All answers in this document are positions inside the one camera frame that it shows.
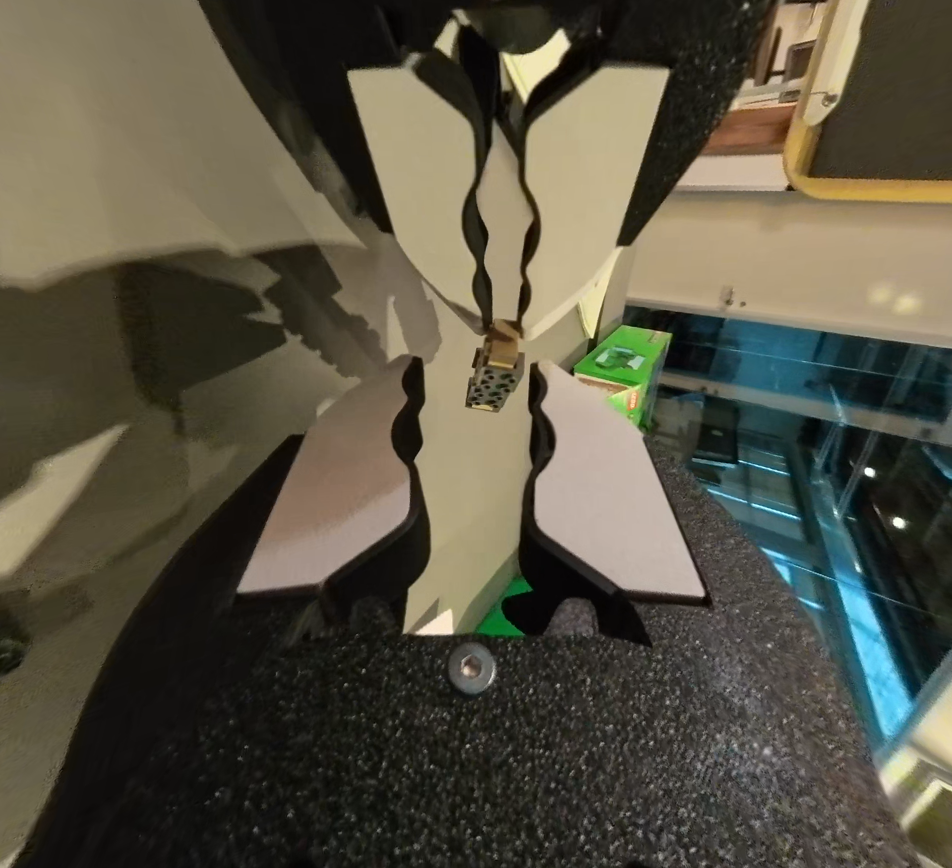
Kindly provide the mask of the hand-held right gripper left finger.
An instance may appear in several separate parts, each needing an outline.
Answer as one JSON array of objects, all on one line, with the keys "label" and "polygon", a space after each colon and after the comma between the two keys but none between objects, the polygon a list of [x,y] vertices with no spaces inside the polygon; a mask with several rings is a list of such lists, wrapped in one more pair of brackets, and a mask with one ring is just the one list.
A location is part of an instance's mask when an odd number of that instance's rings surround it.
[{"label": "hand-held right gripper left finger", "polygon": [[422,448],[420,358],[399,356],[348,390],[303,435],[237,591],[325,589],[405,597],[429,560],[415,460]]}]

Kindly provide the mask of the yellow brick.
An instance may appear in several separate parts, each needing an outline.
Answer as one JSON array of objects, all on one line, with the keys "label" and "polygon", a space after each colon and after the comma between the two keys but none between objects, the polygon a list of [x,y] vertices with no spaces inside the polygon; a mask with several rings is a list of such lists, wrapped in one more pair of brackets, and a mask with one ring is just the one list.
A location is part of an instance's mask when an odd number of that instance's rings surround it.
[{"label": "yellow brick", "polygon": [[521,333],[517,324],[495,318],[486,330],[482,342],[482,366],[497,371],[517,371],[521,366]]}]

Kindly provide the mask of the green cardboard toy box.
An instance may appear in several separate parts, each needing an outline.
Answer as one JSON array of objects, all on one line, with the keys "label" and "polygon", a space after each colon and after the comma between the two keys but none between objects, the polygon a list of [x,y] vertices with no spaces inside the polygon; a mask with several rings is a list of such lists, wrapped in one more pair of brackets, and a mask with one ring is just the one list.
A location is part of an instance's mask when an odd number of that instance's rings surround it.
[{"label": "green cardboard toy box", "polygon": [[667,332],[622,325],[581,359],[573,374],[603,393],[629,422],[649,432],[670,342]]}]

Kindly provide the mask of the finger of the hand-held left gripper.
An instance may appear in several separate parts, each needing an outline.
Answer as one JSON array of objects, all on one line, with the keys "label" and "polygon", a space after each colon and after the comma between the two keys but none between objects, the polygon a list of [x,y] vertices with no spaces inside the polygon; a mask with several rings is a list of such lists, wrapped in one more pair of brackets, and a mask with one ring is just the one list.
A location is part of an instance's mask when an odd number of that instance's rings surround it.
[{"label": "finger of the hand-held left gripper", "polygon": [[492,321],[488,231],[477,192],[486,120],[465,68],[443,52],[349,73],[396,240],[422,279],[475,333]]},{"label": "finger of the hand-held left gripper", "polygon": [[526,267],[526,338],[540,337],[613,268],[669,74],[605,63],[530,119],[523,177],[538,239]]}]

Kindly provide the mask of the dark panel yellow frame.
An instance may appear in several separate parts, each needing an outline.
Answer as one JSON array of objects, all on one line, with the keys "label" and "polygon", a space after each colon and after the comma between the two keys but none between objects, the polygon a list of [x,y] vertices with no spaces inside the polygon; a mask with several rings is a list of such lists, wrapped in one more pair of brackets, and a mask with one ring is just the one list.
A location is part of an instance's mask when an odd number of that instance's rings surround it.
[{"label": "dark panel yellow frame", "polygon": [[[828,0],[792,1],[824,9],[818,39]],[[816,129],[798,121],[799,103],[782,153],[795,190],[826,200],[949,205],[951,0],[871,0],[842,100]]]}]

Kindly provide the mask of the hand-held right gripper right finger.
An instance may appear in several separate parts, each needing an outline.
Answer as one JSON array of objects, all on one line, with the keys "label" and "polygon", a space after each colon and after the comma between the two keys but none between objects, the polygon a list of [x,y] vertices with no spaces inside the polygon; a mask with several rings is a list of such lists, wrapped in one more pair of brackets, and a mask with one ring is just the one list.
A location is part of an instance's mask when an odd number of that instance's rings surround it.
[{"label": "hand-held right gripper right finger", "polygon": [[642,432],[553,362],[530,373],[524,536],[603,593],[707,602]]}]

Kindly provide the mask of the yellow and grey brick assembly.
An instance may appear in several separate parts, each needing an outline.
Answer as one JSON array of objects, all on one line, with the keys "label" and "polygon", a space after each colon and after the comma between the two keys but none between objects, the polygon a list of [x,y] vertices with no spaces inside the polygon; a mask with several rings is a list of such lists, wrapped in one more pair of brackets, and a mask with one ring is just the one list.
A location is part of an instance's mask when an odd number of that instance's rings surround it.
[{"label": "yellow and grey brick assembly", "polygon": [[466,408],[498,413],[525,374],[525,355],[518,354],[513,365],[491,362],[477,351],[466,394]]}]

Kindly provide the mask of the green plastic crate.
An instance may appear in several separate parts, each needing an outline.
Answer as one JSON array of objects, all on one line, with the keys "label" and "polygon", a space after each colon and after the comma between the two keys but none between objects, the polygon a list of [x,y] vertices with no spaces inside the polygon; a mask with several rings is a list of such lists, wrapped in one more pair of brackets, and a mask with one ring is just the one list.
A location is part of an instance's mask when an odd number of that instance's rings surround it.
[{"label": "green plastic crate", "polygon": [[501,597],[492,604],[487,614],[480,621],[475,633],[480,636],[491,637],[524,636],[524,633],[506,617],[503,604],[509,598],[527,593],[530,589],[530,585],[522,576],[515,576],[507,584]]}]

